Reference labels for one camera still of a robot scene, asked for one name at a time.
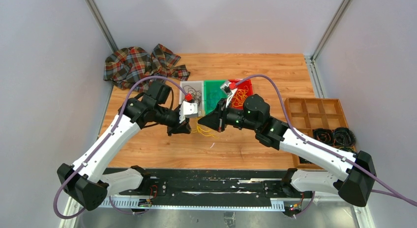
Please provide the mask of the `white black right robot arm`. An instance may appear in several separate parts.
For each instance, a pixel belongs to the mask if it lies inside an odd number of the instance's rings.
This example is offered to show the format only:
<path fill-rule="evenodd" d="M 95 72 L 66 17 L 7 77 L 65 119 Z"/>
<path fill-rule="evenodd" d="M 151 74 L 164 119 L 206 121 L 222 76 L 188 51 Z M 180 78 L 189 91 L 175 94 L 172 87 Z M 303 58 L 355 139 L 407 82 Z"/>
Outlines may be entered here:
<path fill-rule="evenodd" d="M 218 132 L 223 132 L 227 126 L 253 130 L 262 145 L 295 154 L 322 168 L 322 171 L 313 172 L 289 170 L 289 178 L 281 183 L 284 195 L 294 197 L 299 192 L 324 192 L 339 195 L 354 206 L 367 205 L 376 177 L 370 154 L 346 152 L 303 134 L 270 116 L 270 105 L 257 94 L 249 96 L 241 110 L 227 107 L 226 102 L 221 99 L 217 107 L 198 123 Z"/>

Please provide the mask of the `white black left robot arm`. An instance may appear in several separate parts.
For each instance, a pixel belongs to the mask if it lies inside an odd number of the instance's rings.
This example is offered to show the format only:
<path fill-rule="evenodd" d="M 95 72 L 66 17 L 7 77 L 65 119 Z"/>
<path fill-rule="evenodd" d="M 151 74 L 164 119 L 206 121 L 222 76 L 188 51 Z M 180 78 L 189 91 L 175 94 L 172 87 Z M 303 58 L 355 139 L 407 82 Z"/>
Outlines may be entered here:
<path fill-rule="evenodd" d="M 91 148 L 71 165 L 62 164 L 57 174 L 61 189 L 85 210 L 98 208 L 109 196 L 127 190 L 139 195 L 150 191 L 149 175 L 139 166 L 105 174 L 108 164 L 121 148 L 149 122 L 167 127 L 167 134 L 190 134 L 189 117 L 198 114 L 198 105 L 189 93 L 175 109 L 163 104 L 172 88 L 154 81 L 144 93 L 128 98 L 114 120 Z"/>

